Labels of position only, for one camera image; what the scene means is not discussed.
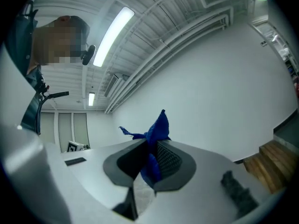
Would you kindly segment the white storage shelf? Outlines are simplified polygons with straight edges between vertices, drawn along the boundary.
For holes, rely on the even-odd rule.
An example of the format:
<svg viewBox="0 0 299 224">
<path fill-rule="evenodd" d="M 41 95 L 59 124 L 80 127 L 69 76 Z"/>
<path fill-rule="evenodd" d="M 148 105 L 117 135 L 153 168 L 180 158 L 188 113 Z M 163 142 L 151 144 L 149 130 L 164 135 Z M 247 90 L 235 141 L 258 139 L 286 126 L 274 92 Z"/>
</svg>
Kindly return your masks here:
<svg viewBox="0 0 299 224">
<path fill-rule="evenodd" d="M 276 41 L 279 45 L 278 53 L 282 57 L 292 80 L 295 81 L 296 79 L 299 79 L 299 68 L 289 45 L 279 33 L 276 35 Z"/>
</svg>

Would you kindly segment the blue cloth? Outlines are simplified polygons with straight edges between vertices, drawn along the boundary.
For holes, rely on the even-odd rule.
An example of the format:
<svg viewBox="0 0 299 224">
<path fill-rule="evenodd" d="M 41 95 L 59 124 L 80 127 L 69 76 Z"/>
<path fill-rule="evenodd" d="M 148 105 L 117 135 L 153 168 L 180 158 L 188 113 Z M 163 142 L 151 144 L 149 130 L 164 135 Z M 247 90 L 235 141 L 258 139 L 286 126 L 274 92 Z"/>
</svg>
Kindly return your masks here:
<svg viewBox="0 0 299 224">
<path fill-rule="evenodd" d="M 132 139 L 146 139 L 146 162 L 141 169 L 141 176 L 143 180 L 149 185 L 160 181 L 162 179 L 159 164 L 155 157 L 157 141 L 170 140 L 169 138 L 169 122 L 163 109 L 155 123 L 145 133 L 130 133 L 124 127 L 119 127 L 124 135 L 131 135 Z"/>
</svg>

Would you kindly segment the white ceiling pipe bundle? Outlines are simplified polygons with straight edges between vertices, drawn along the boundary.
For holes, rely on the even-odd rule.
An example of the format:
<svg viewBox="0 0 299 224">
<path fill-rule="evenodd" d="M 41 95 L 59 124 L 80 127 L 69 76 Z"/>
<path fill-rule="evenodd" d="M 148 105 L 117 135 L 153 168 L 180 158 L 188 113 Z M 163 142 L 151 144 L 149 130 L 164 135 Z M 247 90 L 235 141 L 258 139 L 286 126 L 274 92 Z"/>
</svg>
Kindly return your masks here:
<svg viewBox="0 0 299 224">
<path fill-rule="evenodd" d="M 113 112 L 155 74 L 167 61 L 197 39 L 234 23 L 232 5 L 218 8 L 185 25 L 164 41 L 117 90 L 105 109 Z"/>
</svg>

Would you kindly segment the raised wooden pallet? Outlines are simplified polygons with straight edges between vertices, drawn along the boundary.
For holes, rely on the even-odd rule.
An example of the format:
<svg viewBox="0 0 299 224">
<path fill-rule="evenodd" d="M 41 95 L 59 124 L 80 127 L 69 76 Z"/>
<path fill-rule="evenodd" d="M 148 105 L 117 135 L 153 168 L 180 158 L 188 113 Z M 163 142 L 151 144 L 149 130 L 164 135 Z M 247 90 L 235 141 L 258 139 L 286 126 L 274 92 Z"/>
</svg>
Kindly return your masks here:
<svg viewBox="0 0 299 224">
<path fill-rule="evenodd" d="M 290 180 L 299 162 L 299 157 L 276 140 L 271 140 L 259 147 L 260 154 L 285 179 Z"/>
</svg>

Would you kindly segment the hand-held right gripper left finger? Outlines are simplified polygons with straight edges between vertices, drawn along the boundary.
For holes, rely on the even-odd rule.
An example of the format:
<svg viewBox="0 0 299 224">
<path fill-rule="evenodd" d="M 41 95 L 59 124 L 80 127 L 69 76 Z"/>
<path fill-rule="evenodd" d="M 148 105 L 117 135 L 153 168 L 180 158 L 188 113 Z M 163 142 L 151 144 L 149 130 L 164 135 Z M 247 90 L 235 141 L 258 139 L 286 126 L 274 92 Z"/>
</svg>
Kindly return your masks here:
<svg viewBox="0 0 299 224">
<path fill-rule="evenodd" d="M 62 195 L 71 221 L 125 221 L 113 208 L 125 200 L 127 188 L 113 184 L 103 170 L 111 154 L 135 144 L 124 143 L 61 153 L 54 144 L 45 150 L 55 184 Z"/>
</svg>

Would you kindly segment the long ceiling tube lamp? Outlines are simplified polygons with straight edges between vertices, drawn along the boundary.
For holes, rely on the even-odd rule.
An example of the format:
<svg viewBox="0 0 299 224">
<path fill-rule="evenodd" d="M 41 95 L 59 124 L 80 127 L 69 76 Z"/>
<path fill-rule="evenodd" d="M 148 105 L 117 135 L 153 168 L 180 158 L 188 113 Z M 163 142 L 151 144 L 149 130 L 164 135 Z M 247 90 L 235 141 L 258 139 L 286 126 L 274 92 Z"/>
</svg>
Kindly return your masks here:
<svg viewBox="0 0 299 224">
<path fill-rule="evenodd" d="M 123 7 L 121 11 L 117 14 L 115 19 L 110 24 L 98 47 L 93 61 L 94 66 L 101 67 L 103 65 L 103 62 L 117 36 L 134 15 L 134 11 L 128 7 Z"/>
</svg>

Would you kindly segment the white air conditioner unit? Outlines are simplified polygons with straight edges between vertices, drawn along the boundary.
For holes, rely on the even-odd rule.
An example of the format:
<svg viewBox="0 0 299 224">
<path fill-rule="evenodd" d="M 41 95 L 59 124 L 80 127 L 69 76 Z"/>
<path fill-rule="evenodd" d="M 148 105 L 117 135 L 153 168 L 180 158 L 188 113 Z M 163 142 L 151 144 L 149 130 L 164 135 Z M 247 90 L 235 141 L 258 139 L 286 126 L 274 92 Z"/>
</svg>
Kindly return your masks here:
<svg viewBox="0 0 299 224">
<path fill-rule="evenodd" d="M 105 90 L 104 97 L 113 98 L 114 95 L 121 88 L 121 86 L 127 81 L 128 78 L 129 78 L 129 76 L 127 76 L 127 75 L 124 75 L 121 73 L 115 73 L 112 76 L 112 78 Z"/>
</svg>

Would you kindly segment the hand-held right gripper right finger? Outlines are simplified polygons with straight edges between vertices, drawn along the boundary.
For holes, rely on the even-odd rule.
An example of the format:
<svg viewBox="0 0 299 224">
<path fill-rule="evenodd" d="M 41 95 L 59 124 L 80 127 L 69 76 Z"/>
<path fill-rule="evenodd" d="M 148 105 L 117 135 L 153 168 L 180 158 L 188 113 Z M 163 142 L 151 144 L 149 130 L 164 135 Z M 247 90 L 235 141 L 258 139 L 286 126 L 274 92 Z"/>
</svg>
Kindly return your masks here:
<svg viewBox="0 0 299 224">
<path fill-rule="evenodd" d="M 158 192 L 149 207 L 139 216 L 139 224 L 258 224 L 278 204 L 285 190 L 271 194 L 244 168 L 220 154 L 175 141 L 163 144 L 189 154 L 196 162 L 191 180 L 180 190 Z M 221 186 L 226 171 L 249 188 L 259 206 L 238 218 L 237 208 Z"/>
</svg>

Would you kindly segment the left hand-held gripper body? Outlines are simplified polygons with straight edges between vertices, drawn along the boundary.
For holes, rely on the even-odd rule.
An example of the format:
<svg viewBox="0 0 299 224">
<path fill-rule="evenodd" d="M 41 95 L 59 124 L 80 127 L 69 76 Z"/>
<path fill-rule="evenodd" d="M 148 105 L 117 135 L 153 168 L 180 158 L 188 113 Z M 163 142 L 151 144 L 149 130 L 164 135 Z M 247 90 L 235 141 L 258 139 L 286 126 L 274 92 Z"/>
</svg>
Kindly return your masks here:
<svg viewBox="0 0 299 224">
<path fill-rule="evenodd" d="M 90 149 L 89 145 L 80 144 L 77 142 L 69 141 L 66 152 L 76 152 Z"/>
</svg>

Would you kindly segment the low wooden pallet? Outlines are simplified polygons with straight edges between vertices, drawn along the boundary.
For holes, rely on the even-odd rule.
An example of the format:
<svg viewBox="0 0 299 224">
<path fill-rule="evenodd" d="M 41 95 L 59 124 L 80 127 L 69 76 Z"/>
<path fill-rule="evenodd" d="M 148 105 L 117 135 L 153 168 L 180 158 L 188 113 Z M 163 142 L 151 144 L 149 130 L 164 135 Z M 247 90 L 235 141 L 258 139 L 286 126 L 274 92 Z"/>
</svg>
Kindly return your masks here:
<svg viewBox="0 0 299 224">
<path fill-rule="evenodd" d="M 268 151 L 243 160 L 248 173 L 257 178 L 272 194 L 286 188 L 295 172 L 295 168 L 284 159 L 280 159 Z"/>
</svg>

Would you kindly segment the person's teal shirt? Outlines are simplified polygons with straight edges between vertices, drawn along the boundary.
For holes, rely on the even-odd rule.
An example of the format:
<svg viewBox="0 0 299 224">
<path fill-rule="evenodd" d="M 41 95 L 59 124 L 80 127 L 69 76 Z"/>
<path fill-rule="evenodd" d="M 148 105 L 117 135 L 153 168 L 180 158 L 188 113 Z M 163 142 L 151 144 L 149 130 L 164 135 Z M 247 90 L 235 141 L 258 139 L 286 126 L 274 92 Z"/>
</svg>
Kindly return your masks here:
<svg viewBox="0 0 299 224">
<path fill-rule="evenodd" d="M 29 14 L 17 15 L 4 44 L 15 66 L 36 92 L 22 118 L 21 126 L 40 135 L 42 94 L 45 92 L 46 84 L 42 76 L 41 65 L 38 64 L 27 73 L 31 59 L 32 35 L 37 26 L 35 20 L 37 11 L 36 9 L 30 11 Z"/>
</svg>

